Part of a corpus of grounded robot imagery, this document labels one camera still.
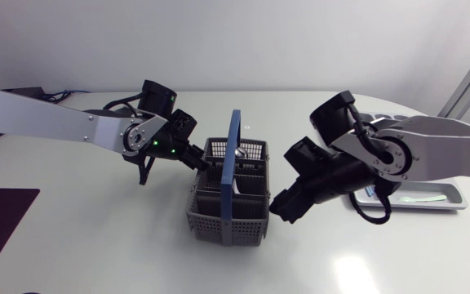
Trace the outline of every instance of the metal tray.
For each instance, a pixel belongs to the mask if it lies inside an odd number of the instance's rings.
[[[365,190],[355,192],[358,205],[381,207],[382,204],[376,195]],[[445,195],[447,199],[432,202],[405,202],[399,201],[400,197],[408,196],[412,198],[427,198],[438,195]],[[454,179],[440,180],[439,182],[407,182],[389,196],[391,207],[424,208],[424,209],[444,209],[461,210],[468,207],[467,201],[462,196]]]

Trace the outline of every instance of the tray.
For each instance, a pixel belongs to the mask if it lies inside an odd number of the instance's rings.
[[[355,192],[360,206],[381,207],[382,203],[371,193],[370,189],[361,189]],[[399,201],[400,197],[427,198],[445,195],[447,199],[432,202],[405,202]],[[458,189],[454,179],[441,180],[440,182],[406,182],[389,196],[391,207],[462,210],[468,207],[468,203]]]

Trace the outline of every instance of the gray plastic basket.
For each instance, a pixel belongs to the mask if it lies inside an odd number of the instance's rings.
[[[269,217],[268,148],[266,142],[240,139],[247,151],[244,159],[235,159],[232,218],[221,218],[221,178],[228,138],[209,138],[203,159],[209,164],[199,171],[188,207],[188,224],[197,239],[226,246],[259,246],[265,237]]]

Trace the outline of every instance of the table surface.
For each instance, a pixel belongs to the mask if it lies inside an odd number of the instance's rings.
[[[242,137],[268,142],[274,196],[297,177],[282,155],[303,136],[320,142],[308,116],[334,94],[181,92],[175,108],[198,121],[190,139],[201,147],[226,136],[241,109]],[[100,109],[130,95],[80,94],[64,106]],[[418,114],[356,98],[360,111]],[[470,292],[470,178],[457,178],[464,211],[396,210],[372,225],[339,198],[294,225],[271,215],[260,247],[222,247],[189,231],[195,175],[156,160],[141,186],[136,166],[98,146],[0,138],[0,187],[41,190],[0,254],[0,293]]]

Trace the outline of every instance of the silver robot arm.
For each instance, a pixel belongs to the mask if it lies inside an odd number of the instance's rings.
[[[206,168],[203,151],[188,141],[197,121],[180,109],[173,111],[176,97],[174,91],[144,81],[136,96],[110,102],[104,109],[79,111],[0,91],[0,132],[98,145],[136,164],[144,185],[155,158]],[[133,100],[139,100],[137,109],[129,104]],[[128,113],[110,110],[122,104]]]

